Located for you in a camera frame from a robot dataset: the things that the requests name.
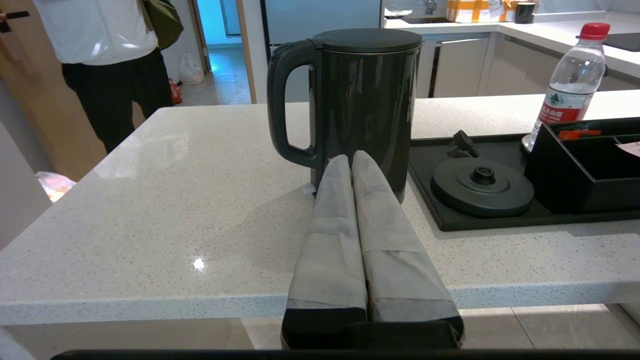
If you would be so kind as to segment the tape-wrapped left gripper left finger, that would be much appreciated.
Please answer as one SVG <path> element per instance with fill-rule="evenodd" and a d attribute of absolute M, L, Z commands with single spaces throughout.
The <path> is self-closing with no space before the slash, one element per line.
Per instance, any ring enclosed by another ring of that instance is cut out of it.
<path fill-rule="evenodd" d="M 352 174 L 346 155 L 331 158 L 317 188 L 281 323 L 284 349 L 344 349 L 365 324 L 368 292 Z"/>

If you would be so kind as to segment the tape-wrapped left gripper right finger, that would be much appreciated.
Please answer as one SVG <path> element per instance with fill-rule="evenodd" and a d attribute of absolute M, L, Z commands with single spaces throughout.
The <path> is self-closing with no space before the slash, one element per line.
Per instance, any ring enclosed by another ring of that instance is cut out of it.
<path fill-rule="evenodd" d="M 461 314 L 386 176 L 363 150 L 351 172 L 370 321 L 405 344 L 460 347 Z"/>

